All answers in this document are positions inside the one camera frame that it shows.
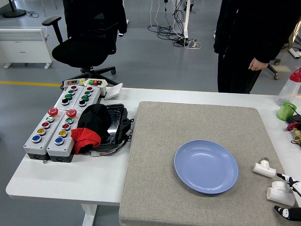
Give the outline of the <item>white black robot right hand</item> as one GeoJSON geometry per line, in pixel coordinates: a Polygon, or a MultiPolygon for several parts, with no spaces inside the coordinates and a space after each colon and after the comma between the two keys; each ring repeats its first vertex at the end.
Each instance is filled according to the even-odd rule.
{"type": "MultiPolygon", "coordinates": [[[[283,180],[287,181],[289,186],[292,187],[292,190],[296,192],[299,196],[301,195],[301,183],[298,180],[294,180],[292,177],[289,177],[285,174],[276,173],[276,175],[283,180]]],[[[277,205],[274,206],[276,212],[279,213],[282,217],[290,221],[300,221],[301,220],[301,208],[281,208],[277,205]]]]}

